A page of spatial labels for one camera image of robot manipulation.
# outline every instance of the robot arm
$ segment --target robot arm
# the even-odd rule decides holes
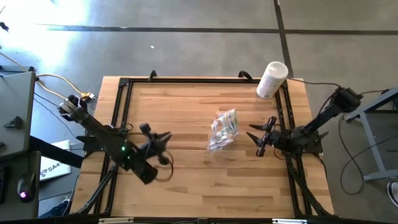
[[[360,106],[362,97],[362,95],[356,94],[350,88],[338,87],[330,96],[329,105],[325,110],[306,126],[275,130],[275,117],[269,118],[268,123],[264,126],[250,125],[252,128],[266,132],[261,139],[251,133],[247,133],[259,146],[256,155],[259,157],[264,155],[266,144],[294,154],[303,152],[321,153],[320,140],[328,133],[319,135],[317,129],[340,113],[354,111]]]
[[[131,169],[144,184],[151,183],[158,170],[152,167],[147,159],[157,156],[162,165],[169,165],[170,160],[163,156],[166,143],[172,137],[170,132],[156,134],[150,132],[150,126],[145,123],[140,129],[148,141],[138,147],[126,139],[126,135],[114,127],[102,125],[87,112],[87,104],[77,96],[70,95],[59,107],[61,116],[68,121],[82,125],[93,134],[99,145],[109,154],[110,158],[124,170]]]

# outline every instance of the cable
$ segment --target cable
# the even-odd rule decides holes
[[[48,110],[52,115],[54,115],[63,125],[65,125],[65,127],[67,127],[67,129],[69,130],[70,134],[71,134],[73,137],[76,137],[76,136],[73,134],[73,132],[70,130],[70,128],[69,128],[64,122],[62,122],[61,119],[60,119],[57,115],[55,115],[50,109],[48,109],[46,106],[44,106],[41,102],[39,102],[39,101],[36,100],[35,98],[33,98],[33,99],[34,99],[36,102],[38,102],[38,104],[42,105],[46,110]]]
[[[379,93],[379,92],[384,92],[384,91],[387,91],[387,90],[371,90],[371,91],[365,91],[365,92],[360,93],[359,95],[363,95],[363,94],[367,94],[367,93]],[[353,119],[352,122],[353,122],[354,124],[363,125],[362,122],[357,121],[357,120],[355,120],[355,119]]]
[[[343,145],[345,151],[347,152],[347,154],[349,155],[349,157],[350,157],[351,159],[343,166],[343,170],[341,170],[341,174],[340,174],[340,186],[341,186],[341,189],[344,191],[344,193],[346,193],[346,194],[348,194],[348,195],[357,195],[357,194],[359,194],[359,193],[362,191],[362,189],[363,189],[364,179],[363,179],[363,173],[362,173],[361,169],[359,168],[359,165],[358,165],[358,164],[356,163],[356,161],[354,160],[354,158],[357,157],[358,155],[360,155],[360,154],[366,152],[367,150],[371,149],[371,148],[374,147],[374,146],[377,146],[377,145],[379,145],[379,144],[382,144],[382,143],[384,143],[384,142],[386,142],[386,141],[388,141],[388,140],[391,140],[391,139],[394,139],[394,138],[398,138],[398,135],[391,136],[391,137],[389,137],[389,138],[387,138],[387,139],[385,139],[385,140],[383,140],[383,141],[381,141],[381,142],[379,142],[379,143],[376,143],[376,144],[374,144],[374,145],[372,145],[372,146],[369,146],[369,147],[367,147],[366,149],[362,150],[361,152],[357,153],[355,156],[352,156],[351,153],[348,151],[348,149],[347,149],[347,147],[346,147],[346,144],[344,143],[343,137],[341,136],[341,121],[343,120],[343,117],[344,117],[344,115],[341,115],[341,117],[340,117],[340,119],[339,119],[339,121],[338,121],[338,136],[339,136],[339,138],[340,138],[341,144]],[[343,173],[344,173],[344,170],[346,169],[347,165],[348,165],[351,161],[354,162],[356,168],[358,169],[358,172],[361,174],[361,181],[362,181],[361,187],[359,188],[359,190],[357,190],[357,191],[355,191],[355,192],[348,192],[348,191],[344,188],[344,185],[343,185]]]
[[[18,64],[16,61],[14,61],[13,59],[11,59],[10,57],[8,57],[7,55],[3,54],[0,52],[1,55],[3,55],[3,57],[5,57],[6,59],[14,62],[14,64],[20,66],[21,69],[23,69],[23,71],[28,72],[28,70],[26,70],[26,68],[24,68],[22,65]]]
[[[276,148],[274,148],[274,156],[275,156],[276,158],[280,159],[280,160],[285,160],[284,158],[281,158],[281,157],[279,157],[279,156],[276,155]]]
[[[325,162],[323,161],[323,159],[316,153],[313,154],[316,158],[318,158],[318,160],[322,163],[323,165],[323,169],[325,170],[325,176],[326,176],[326,180],[328,179],[328,171],[326,170],[326,165]]]
[[[4,10],[4,8],[6,8],[6,5],[3,6],[3,8],[0,11],[0,14],[2,13],[2,11]]]
[[[53,102],[51,102],[50,100],[48,100],[48,99],[46,99],[46,98],[44,98],[43,96],[40,96],[39,94],[37,94],[37,93],[35,93],[35,95],[36,96],[38,96],[38,97],[40,97],[41,99],[43,99],[43,100],[45,100],[45,101],[47,101],[47,102],[49,102],[49,103],[51,103],[52,105],[54,105],[55,107],[58,107],[55,103],[53,103]]]
[[[164,179],[155,178],[155,180],[157,180],[159,182],[167,182],[167,181],[169,181],[173,177],[173,174],[174,174],[174,158],[173,158],[173,155],[169,151],[165,151],[165,152],[172,158],[172,160],[170,161],[170,167],[172,169],[172,172],[170,173],[170,175],[168,177],[166,177]],[[155,166],[155,168],[163,169],[162,166]]]
[[[130,125],[130,126],[131,126],[130,129],[126,128],[128,131],[131,131],[131,130],[133,129],[133,127],[134,127],[131,123],[127,123],[126,126],[127,126],[127,125]]]
[[[359,190],[357,190],[356,192],[353,192],[353,193],[352,193],[352,192],[348,192],[348,191],[344,188],[344,186],[343,186],[343,181],[342,181],[342,180],[343,180],[343,171],[344,171],[344,169],[345,169],[345,167],[346,167],[346,165],[345,165],[344,168],[343,168],[343,171],[341,171],[341,175],[340,175],[340,185],[341,185],[341,189],[343,189],[344,193],[346,193],[346,194],[348,194],[348,195],[356,195],[356,194],[359,194],[359,193],[362,191],[362,189],[363,189],[363,184],[364,184],[363,173],[362,173],[361,169],[359,168],[359,165],[356,163],[356,161],[354,160],[353,156],[351,155],[351,153],[350,153],[349,150],[347,149],[346,144],[344,143],[343,137],[341,136],[341,122],[342,122],[343,118],[344,118],[344,114],[341,115],[340,119],[338,120],[338,137],[340,138],[340,141],[341,141],[341,144],[342,144],[343,147],[344,147],[344,150],[347,152],[347,154],[348,154],[349,157],[351,158],[350,161],[352,160],[352,161],[354,162],[354,164],[355,164],[355,166],[356,166],[356,168],[357,168],[359,174],[361,175],[361,181],[362,181],[362,183],[361,183],[361,187],[359,188]]]
[[[366,93],[379,93],[379,92],[381,92],[381,91],[386,91],[386,90],[372,90],[372,91],[365,91],[365,92],[362,92],[362,93],[360,93],[359,95],[366,94]]]
[[[40,86],[42,86],[42,88],[43,88],[45,91],[47,91],[47,92],[49,92],[49,93],[52,93],[52,94],[54,94],[54,95],[57,95],[57,96],[61,97],[62,99],[66,99],[66,97],[62,96],[61,94],[59,94],[59,93],[57,93],[57,92],[54,92],[54,91],[49,90],[48,88],[46,88],[42,82],[40,82],[40,81],[36,81],[36,82],[37,82],[37,84],[39,84]]]
[[[73,202],[73,196],[75,196],[75,187],[76,187],[76,183],[77,183],[77,179],[78,179],[78,178],[79,178],[79,174],[76,176],[75,183],[73,184],[73,188],[72,188],[72,195],[70,196],[70,199],[69,199],[68,205],[67,205],[66,209],[63,211],[63,213],[62,213],[62,215],[61,215],[61,216],[64,216],[64,215],[65,215],[65,213],[67,212],[67,210],[68,210],[68,209],[70,209],[70,207],[71,207],[71,205],[72,205],[72,202]]]
[[[332,94],[326,99],[326,101],[322,104],[321,109],[319,110],[317,116],[319,116],[319,115],[321,114],[323,108],[324,108],[325,105],[328,103],[328,101],[331,99],[331,97],[333,96],[333,94],[335,94],[335,93],[332,93]]]
[[[305,83],[305,84],[311,84],[311,85],[334,85],[334,86],[337,86],[337,87],[341,87],[339,84],[336,84],[336,83],[325,83],[325,82],[313,83],[313,82],[297,80],[297,79],[294,79],[294,78],[287,78],[287,79],[288,80],[292,80],[292,81],[296,81],[296,82]]]
[[[78,90],[78,88],[76,88],[74,86],[74,84],[72,84],[70,81],[68,81],[66,78],[60,76],[60,75],[56,75],[56,74],[51,74],[51,73],[41,73],[36,75],[36,77],[42,77],[42,76],[52,76],[52,77],[57,77],[57,78],[61,78],[62,80],[64,80],[65,82],[67,82],[70,86],[72,86],[73,89],[76,90],[76,92],[78,92],[82,97],[88,97],[91,93],[83,93],[80,90]]]

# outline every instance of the concrete floor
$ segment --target concrete floor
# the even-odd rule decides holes
[[[286,29],[398,30],[398,2],[393,0],[279,2]],[[67,32],[33,26],[276,29],[272,0],[13,0],[6,4],[0,21],[10,27],[10,33],[0,32],[2,52],[21,64],[36,67],[38,73],[63,75],[79,89],[96,95],[102,77],[108,75],[149,75],[156,70],[161,76],[236,76],[246,70],[260,77],[269,62],[283,61],[279,34]],[[287,35],[287,43],[295,77],[339,83],[357,93],[397,85],[398,35]],[[4,58],[0,63],[11,64]],[[60,80],[46,77],[44,82],[63,95],[74,93]],[[306,88],[313,114],[334,90],[332,86]],[[36,92],[60,102],[39,86]],[[377,93],[368,94],[364,102],[375,97]],[[335,213],[346,218],[396,222],[398,209],[386,195],[385,180],[365,184],[355,196],[346,195],[340,188],[340,172],[349,157],[338,140],[337,120],[322,127],[322,131],[330,131],[323,140],[323,159]],[[57,132],[50,132],[49,126],[56,126]],[[83,134],[79,125],[68,126],[76,135]],[[66,128],[36,103],[32,135],[48,142],[73,140]],[[344,124],[343,137],[352,153],[369,146],[361,126]],[[375,170],[371,153],[357,160],[365,174]],[[72,187],[74,178],[70,180],[68,187]],[[349,190],[359,187],[354,166],[347,168],[343,180]],[[63,198],[50,200],[40,202],[40,213]]]

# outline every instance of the desk leg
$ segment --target desk leg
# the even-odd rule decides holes
[[[29,139],[29,151],[39,151],[42,153],[42,156],[79,169],[81,167],[81,163],[83,162],[83,157],[78,156],[70,151],[60,149],[57,146],[53,146],[33,136],[31,136]]]

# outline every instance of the yellow cable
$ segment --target yellow cable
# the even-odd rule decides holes
[[[67,82],[70,86],[72,86],[72,88],[74,88],[78,93],[80,93],[81,96],[85,96],[86,93],[82,93],[80,90],[78,90],[70,81],[68,81],[66,78],[63,78],[60,75],[56,75],[56,74],[51,74],[51,73],[43,73],[43,74],[38,74],[36,75],[36,77],[41,77],[41,76],[52,76],[52,77],[57,77],[57,78],[61,78],[62,80],[64,80],[65,82]]]
[[[61,97],[61,98],[63,98],[63,99],[66,98],[66,97],[62,96],[61,94],[59,94],[59,93],[57,93],[57,92],[54,92],[54,91],[52,91],[52,90],[49,90],[48,88],[46,88],[46,87],[43,85],[42,82],[37,81],[37,83],[38,83],[40,86],[42,86],[44,90],[46,90],[46,91],[48,91],[48,92],[50,92],[50,93],[52,93],[52,94],[54,94],[54,95],[57,95],[57,96],[59,96],[59,97]]]
[[[0,52],[1,55],[3,55],[5,58],[7,58],[8,60],[14,62],[16,65],[20,66],[21,69],[23,69],[23,71],[27,72],[26,68],[24,68],[22,65],[18,64],[16,61],[14,61],[13,59],[9,58],[7,55],[3,54]]]
[[[11,58],[8,57],[7,55],[5,55],[5,54],[3,54],[3,53],[1,53],[1,52],[0,52],[0,54],[1,54],[2,56],[6,57],[8,60],[14,62],[16,65],[20,66],[21,69],[23,69],[24,71],[28,72],[22,65],[18,64],[16,61],[14,61],[13,59],[11,59]],[[43,73],[43,74],[38,74],[38,75],[36,75],[36,76],[37,76],[37,77],[40,77],[40,76],[47,76],[47,75],[48,75],[48,76],[57,77],[57,78],[61,78],[62,80],[64,80],[65,82],[67,82],[70,86],[72,86],[72,88],[74,88],[74,89],[81,95],[81,97],[83,97],[83,98],[84,98],[84,97],[89,97],[89,96],[91,95],[91,93],[83,93],[83,92],[81,92],[81,91],[78,90],[70,81],[68,81],[66,78],[63,78],[63,77],[60,76],[60,75],[51,74],[51,73]],[[52,90],[49,90],[48,88],[46,88],[46,87],[44,86],[44,84],[41,83],[40,81],[37,81],[37,82],[39,83],[40,86],[43,87],[44,90],[46,90],[46,91],[48,91],[48,92],[50,92],[50,93],[52,93],[52,94],[54,94],[54,95],[57,95],[57,96],[59,96],[59,97],[65,99],[65,97],[62,96],[61,94],[59,94],[59,93],[57,93],[57,92],[55,92],[55,91],[52,91]]]

